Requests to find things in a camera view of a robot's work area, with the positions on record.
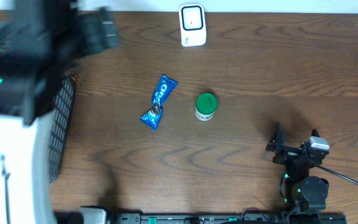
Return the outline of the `green lid white jar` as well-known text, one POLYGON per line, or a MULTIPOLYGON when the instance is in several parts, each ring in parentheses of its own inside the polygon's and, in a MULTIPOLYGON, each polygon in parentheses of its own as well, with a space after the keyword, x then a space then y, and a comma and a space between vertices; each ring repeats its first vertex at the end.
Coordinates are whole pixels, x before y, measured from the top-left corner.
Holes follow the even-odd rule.
POLYGON ((201 121, 213 118, 218 107, 217 98, 211 93, 202 93, 196 99, 195 116, 201 121))

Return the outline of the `blue Oreo cookie pack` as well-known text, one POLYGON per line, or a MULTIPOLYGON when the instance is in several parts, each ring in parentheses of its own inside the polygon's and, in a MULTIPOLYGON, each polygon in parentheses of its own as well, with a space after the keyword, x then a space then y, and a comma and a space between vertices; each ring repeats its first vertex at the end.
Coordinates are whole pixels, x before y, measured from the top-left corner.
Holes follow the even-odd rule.
POLYGON ((177 81, 166 75, 161 75, 159 83, 152 95, 151 107, 148 112, 140 118, 140 120, 150 127, 151 130, 157 130, 159 122, 163 116, 163 104, 177 85, 177 81))

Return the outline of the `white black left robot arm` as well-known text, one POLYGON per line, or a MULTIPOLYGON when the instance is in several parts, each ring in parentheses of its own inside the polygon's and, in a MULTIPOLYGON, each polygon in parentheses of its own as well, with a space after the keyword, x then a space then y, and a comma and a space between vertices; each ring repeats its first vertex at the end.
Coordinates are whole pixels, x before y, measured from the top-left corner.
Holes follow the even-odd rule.
POLYGON ((80 13, 76 1, 16 1, 0 28, 0 223, 109 223, 101 207, 52 210, 49 141, 70 64, 116 45, 105 7, 80 13))

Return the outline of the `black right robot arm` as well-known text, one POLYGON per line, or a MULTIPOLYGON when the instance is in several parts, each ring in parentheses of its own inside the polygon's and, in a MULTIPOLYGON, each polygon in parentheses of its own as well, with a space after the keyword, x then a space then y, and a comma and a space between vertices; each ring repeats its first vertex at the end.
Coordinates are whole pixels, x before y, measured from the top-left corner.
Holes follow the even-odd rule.
POLYGON ((329 154, 329 144, 316 129, 299 147, 286 146, 280 123, 275 126, 265 150, 275 155, 272 161, 285 166, 280 184, 280 195, 285 198, 292 213, 318 213, 326 208, 329 183, 311 176, 310 169, 322 164, 329 154))

